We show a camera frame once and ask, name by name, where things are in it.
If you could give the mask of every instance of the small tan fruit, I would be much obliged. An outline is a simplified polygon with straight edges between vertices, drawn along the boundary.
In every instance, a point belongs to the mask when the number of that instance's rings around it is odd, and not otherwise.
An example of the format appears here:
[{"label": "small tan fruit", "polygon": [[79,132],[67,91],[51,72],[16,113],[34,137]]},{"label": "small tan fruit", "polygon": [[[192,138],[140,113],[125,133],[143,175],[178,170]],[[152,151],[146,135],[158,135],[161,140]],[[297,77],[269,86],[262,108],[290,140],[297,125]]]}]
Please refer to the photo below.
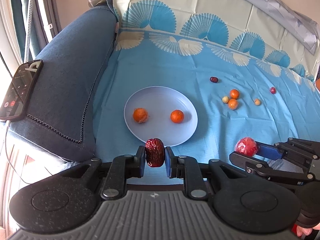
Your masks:
[{"label": "small tan fruit", "polygon": [[229,102],[229,97],[225,96],[222,98],[222,102],[224,102],[225,104],[227,104]]},{"label": "small tan fruit", "polygon": [[259,105],[261,105],[261,101],[256,98],[256,99],[254,100],[254,104],[255,104],[256,106],[259,106]]}]

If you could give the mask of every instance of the dark red date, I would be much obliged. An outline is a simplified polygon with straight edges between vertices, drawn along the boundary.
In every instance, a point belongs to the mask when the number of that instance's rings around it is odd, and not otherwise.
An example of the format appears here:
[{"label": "dark red date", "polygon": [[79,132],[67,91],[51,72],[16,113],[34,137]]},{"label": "dark red date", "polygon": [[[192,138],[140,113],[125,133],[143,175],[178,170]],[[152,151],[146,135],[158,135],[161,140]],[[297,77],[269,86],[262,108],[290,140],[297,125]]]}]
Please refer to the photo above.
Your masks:
[{"label": "dark red date", "polygon": [[149,139],[146,142],[146,161],[154,167],[161,167],[164,163],[164,145],[158,138]]}]

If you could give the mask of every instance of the plate rim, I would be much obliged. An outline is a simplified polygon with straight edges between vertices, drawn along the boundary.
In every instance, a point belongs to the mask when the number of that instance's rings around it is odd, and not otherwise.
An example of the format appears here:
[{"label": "plate rim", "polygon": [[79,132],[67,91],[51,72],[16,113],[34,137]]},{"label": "plate rim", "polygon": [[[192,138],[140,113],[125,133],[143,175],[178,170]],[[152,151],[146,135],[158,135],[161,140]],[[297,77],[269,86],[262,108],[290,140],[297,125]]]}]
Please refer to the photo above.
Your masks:
[{"label": "plate rim", "polygon": [[131,97],[133,97],[136,93],[140,92],[141,90],[148,89],[148,88],[166,88],[166,89],[174,90],[174,91],[178,92],[179,94],[181,94],[182,96],[184,96],[184,97],[191,103],[191,105],[193,106],[193,108],[194,108],[194,110],[195,110],[195,112],[196,112],[196,126],[195,126],[194,131],[191,133],[190,137],[187,138],[185,141],[183,141],[183,142],[181,142],[181,143],[178,143],[178,144],[175,144],[175,145],[167,145],[167,146],[165,146],[165,147],[174,147],[174,146],[183,144],[183,143],[185,143],[186,141],[188,141],[188,140],[193,136],[193,134],[195,133],[195,131],[196,131],[197,127],[198,127],[198,113],[197,113],[197,110],[196,110],[195,106],[193,105],[193,103],[190,101],[190,99],[187,98],[184,94],[182,94],[181,92],[179,92],[179,91],[177,91],[177,90],[175,90],[175,89],[173,89],[173,88],[164,87],[164,86],[150,86],[150,87],[145,87],[145,88],[142,88],[142,89],[140,89],[140,90],[137,90],[136,92],[134,92],[134,93],[128,98],[128,100],[126,101],[126,103],[125,103],[125,105],[124,105],[123,116],[124,116],[125,124],[127,125],[127,128],[129,129],[129,131],[130,131],[137,139],[139,139],[140,141],[146,143],[146,141],[144,141],[144,140],[142,140],[141,138],[139,138],[139,137],[138,137],[134,132],[132,132],[132,130],[130,129],[130,127],[129,127],[128,123],[127,123],[127,119],[125,118],[125,109],[126,109],[127,104],[128,104],[128,102],[129,102],[129,100],[130,100]]}]

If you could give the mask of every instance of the round plate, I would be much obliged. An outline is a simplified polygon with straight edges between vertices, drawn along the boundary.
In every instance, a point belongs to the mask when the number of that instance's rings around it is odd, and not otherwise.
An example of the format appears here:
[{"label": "round plate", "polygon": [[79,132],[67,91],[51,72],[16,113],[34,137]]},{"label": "round plate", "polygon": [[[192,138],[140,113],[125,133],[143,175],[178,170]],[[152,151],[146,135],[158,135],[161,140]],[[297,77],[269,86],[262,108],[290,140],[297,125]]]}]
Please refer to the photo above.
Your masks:
[{"label": "round plate", "polygon": [[[149,113],[145,123],[137,123],[132,114],[136,108],[143,107]],[[179,109],[184,113],[182,123],[173,123],[172,111]],[[147,87],[135,92],[124,106],[124,120],[139,140],[146,142],[159,138],[164,146],[176,146],[187,141],[198,125],[198,115],[190,100],[177,90],[167,87]]]}]

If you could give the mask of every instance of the phone screen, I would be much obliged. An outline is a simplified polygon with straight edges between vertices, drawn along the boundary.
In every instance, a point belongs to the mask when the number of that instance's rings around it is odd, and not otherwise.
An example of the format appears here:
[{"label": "phone screen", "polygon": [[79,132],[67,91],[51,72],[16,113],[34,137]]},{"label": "phone screen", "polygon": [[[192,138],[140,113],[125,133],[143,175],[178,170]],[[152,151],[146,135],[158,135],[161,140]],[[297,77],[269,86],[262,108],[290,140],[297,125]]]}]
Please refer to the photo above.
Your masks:
[{"label": "phone screen", "polygon": [[35,61],[19,66],[0,107],[0,119],[10,116],[19,116],[22,113],[31,82],[36,75],[40,63],[41,61]]}]

